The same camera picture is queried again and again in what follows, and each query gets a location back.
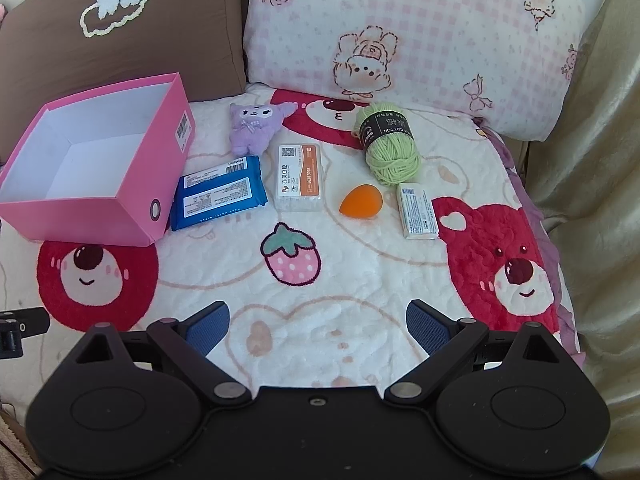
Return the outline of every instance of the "strawberry print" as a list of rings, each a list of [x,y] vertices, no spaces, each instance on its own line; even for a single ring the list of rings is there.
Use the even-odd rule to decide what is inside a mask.
[[[278,222],[260,246],[273,277],[280,283],[303,286],[313,283],[320,274],[320,254],[316,242],[302,231]]]

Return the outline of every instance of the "red bear print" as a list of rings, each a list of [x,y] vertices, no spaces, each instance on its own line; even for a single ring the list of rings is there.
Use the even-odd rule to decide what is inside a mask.
[[[533,320],[557,332],[551,286],[523,209],[472,209],[452,197],[433,207],[451,280],[471,315],[491,330],[515,331]]]
[[[271,104],[286,102],[298,103],[298,110],[284,119],[282,124],[285,128],[322,142],[362,149],[360,141],[351,135],[351,130],[358,110],[366,105],[289,90],[273,93]]]
[[[97,322],[131,329],[151,304],[158,283],[156,247],[114,247],[44,242],[36,271],[49,313],[86,332]]]

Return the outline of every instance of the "open shoe box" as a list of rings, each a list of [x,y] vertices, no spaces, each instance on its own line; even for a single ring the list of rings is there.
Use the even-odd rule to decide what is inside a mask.
[[[178,74],[48,103],[0,174],[0,216],[32,240],[148,246],[164,234],[193,130]]]

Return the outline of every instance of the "orange makeup sponge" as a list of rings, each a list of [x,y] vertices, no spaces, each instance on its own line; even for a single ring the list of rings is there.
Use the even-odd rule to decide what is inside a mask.
[[[356,187],[340,204],[340,212],[351,218],[371,218],[381,209],[382,193],[371,184]]]

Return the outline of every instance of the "bow print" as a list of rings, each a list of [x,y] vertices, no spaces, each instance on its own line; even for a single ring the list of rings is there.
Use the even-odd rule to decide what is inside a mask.
[[[260,128],[260,121],[245,121],[242,120],[242,126],[246,126],[246,129],[249,130],[252,134],[255,133],[256,127]]]
[[[462,89],[465,91],[465,94],[471,97],[471,102],[469,103],[469,110],[472,112],[479,112],[480,110],[487,108],[493,108],[494,102],[491,99],[486,97],[481,97],[482,95],[482,76],[477,74],[475,78],[471,80],[471,83],[465,84]]]

